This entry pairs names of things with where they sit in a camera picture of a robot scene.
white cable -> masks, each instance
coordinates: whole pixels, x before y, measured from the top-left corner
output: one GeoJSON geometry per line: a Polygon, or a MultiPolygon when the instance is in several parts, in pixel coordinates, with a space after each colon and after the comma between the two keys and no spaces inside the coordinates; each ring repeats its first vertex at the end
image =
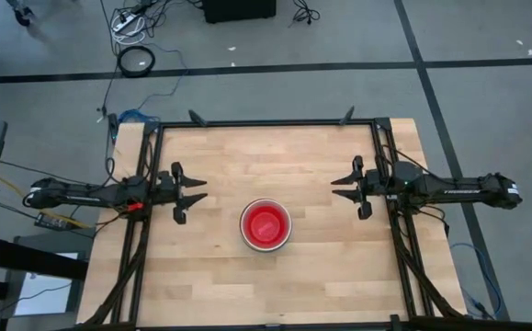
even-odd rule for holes
{"type": "MultiPolygon", "coordinates": [[[[112,19],[112,22],[110,23],[112,27],[115,27],[115,23],[118,18],[120,18],[120,15],[112,19]]],[[[145,18],[139,17],[137,18],[137,24],[135,24],[135,29],[133,29],[130,32],[120,33],[119,35],[117,35],[114,31],[114,28],[111,29],[110,31],[111,31],[112,39],[114,41],[124,46],[131,46],[131,45],[136,45],[145,39],[145,32],[142,31],[143,28],[145,28],[145,18]],[[141,36],[138,40],[124,41],[124,40],[130,40],[132,38],[136,38],[138,35],[141,36]]]]}

yellow cable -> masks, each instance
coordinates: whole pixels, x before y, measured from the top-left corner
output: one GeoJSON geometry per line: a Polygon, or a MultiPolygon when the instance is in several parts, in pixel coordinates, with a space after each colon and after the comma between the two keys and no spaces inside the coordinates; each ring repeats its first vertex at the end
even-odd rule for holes
{"type": "MultiPolygon", "coordinates": [[[[23,191],[20,190],[20,188],[18,188],[18,186],[16,186],[15,184],[9,182],[8,180],[0,177],[0,181],[5,184],[6,186],[8,186],[8,188],[12,189],[13,191],[15,191],[15,193],[21,198],[21,199],[24,199],[25,198],[25,194],[23,193],[23,191]]],[[[52,217],[52,218],[56,218],[56,219],[59,219],[59,220],[64,220],[68,223],[71,223],[75,226],[79,226],[83,229],[86,229],[86,228],[89,228],[91,226],[87,225],[87,224],[84,224],[84,223],[81,223],[81,222],[78,222],[76,220],[73,220],[69,217],[65,217],[63,215],[58,215],[54,212],[50,212],[50,211],[47,211],[47,210],[39,210],[40,212],[42,212],[43,214],[49,216],[49,217],[52,217]]]]}

black floor stripe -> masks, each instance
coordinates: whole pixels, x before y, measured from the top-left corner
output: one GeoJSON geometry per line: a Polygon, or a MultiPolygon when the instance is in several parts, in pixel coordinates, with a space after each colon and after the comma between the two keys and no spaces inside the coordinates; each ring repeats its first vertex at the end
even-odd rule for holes
{"type": "MultiPolygon", "coordinates": [[[[421,85],[423,86],[424,94],[426,96],[429,109],[431,110],[433,121],[435,122],[437,128],[437,134],[439,135],[441,146],[443,147],[443,151],[446,155],[449,170],[451,171],[451,175],[453,177],[463,177],[461,167],[459,166],[458,157],[456,156],[456,152],[453,148],[451,137],[449,136],[443,114],[441,113],[441,108],[437,103],[435,90],[431,85],[431,80],[429,79],[429,74],[427,73],[425,63],[423,62],[423,57],[421,56],[421,52],[419,51],[419,47],[416,43],[413,28],[406,14],[406,10],[404,9],[404,4],[402,3],[402,0],[394,0],[394,4],[396,5],[396,10],[398,12],[399,19],[401,20],[402,28],[404,29],[404,35],[409,44],[411,55],[413,56],[416,70],[419,74],[421,85]]],[[[494,269],[492,267],[492,261],[488,253],[488,249],[486,248],[486,243],[484,242],[484,236],[482,235],[480,224],[478,223],[478,218],[476,217],[476,211],[474,210],[474,207],[468,203],[462,204],[462,210],[466,218],[466,223],[468,224],[468,229],[470,230],[471,241],[484,254],[484,266],[480,264],[482,275],[489,273],[492,276],[492,283],[494,286],[500,289],[498,279],[496,278],[496,274],[494,273],[494,269]]],[[[496,292],[488,285],[486,288],[488,289],[488,293],[490,295],[492,307],[495,307],[497,304],[496,292]]],[[[508,321],[510,320],[510,317],[508,315],[506,305],[504,304],[502,294],[500,299],[501,309],[497,315],[498,319],[508,321]]]]}
{"type": "MultiPolygon", "coordinates": [[[[428,61],[424,62],[425,68],[472,68],[472,67],[498,67],[532,65],[532,59],[496,59],[496,60],[461,60],[461,61],[428,61]]],[[[189,69],[187,75],[203,76],[218,74],[266,74],[266,73],[299,73],[334,70],[390,70],[390,69],[416,69],[414,62],[381,62],[381,63],[308,63],[308,64],[277,64],[277,65],[250,65],[240,67],[195,68],[189,69]]],[[[176,77],[184,69],[155,70],[147,77],[176,77]]],[[[28,74],[0,76],[0,84],[13,83],[46,83],[46,82],[71,82],[82,80],[108,80],[112,77],[107,73],[80,73],[80,74],[28,74]]]]}
{"type": "MultiPolygon", "coordinates": [[[[378,70],[378,69],[414,69],[413,62],[388,63],[310,63],[310,64],[280,64],[280,65],[252,65],[221,68],[197,68],[155,70],[147,77],[177,77],[187,71],[189,76],[218,75],[218,74],[264,74],[264,73],[296,73],[336,70],[378,70]]],[[[0,76],[0,84],[7,83],[43,83],[68,82],[81,80],[110,79],[112,73],[89,74],[32,74],[16,76],[0,76]]]]}

red cup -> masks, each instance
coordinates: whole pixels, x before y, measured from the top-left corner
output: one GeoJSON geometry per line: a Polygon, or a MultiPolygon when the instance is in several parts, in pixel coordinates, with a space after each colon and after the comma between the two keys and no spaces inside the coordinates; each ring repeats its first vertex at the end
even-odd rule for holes
{"type": "Polygon", "coordinates": [[[245,243],[258,252],[272,252],[290,238],[292,220],[281,204],[260,199],[245,207],[239,221],[245,243]]]}

wooden table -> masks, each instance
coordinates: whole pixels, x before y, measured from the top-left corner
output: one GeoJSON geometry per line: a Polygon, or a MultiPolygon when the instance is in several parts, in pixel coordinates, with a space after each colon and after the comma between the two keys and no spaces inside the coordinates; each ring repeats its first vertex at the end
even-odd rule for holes
{"type": "MultiPolygon", "coordinates": [[[[391,124],[398,148],[424,165],[414,121],[391,124]]],[[[117,176],[135,173],[141,137],[142,124],[120,126],[117,176]]],[[[356,154],[366,169],[375,167],[368,127],[166,131],[160,169],[181,162],[189,177],[208,181],[186,194],[209,196],[187,213],[186,225],[173,221],[173,206],[154,207],[138,326],[379,322],[390,314],[405,319],[383,198],[369,198],[374,213],[360,221],[356,205],[331,193],[330,182],[350,173],[356,154]],[[255,252],[239,233],[243,208],[258,198],[281,202],[292,217],[289,242],[273,253],[255,252]]],[[[100,221],[112,217],[113,211],[103,211],[100,221]]],[[[414,223],[427,276],[465,312],[443,225],[425,215],[414,216],[414,223]]],[[[78,322],[114,285],[125,228],[125,221],[115,222],[98,234],[78,322]]]]}

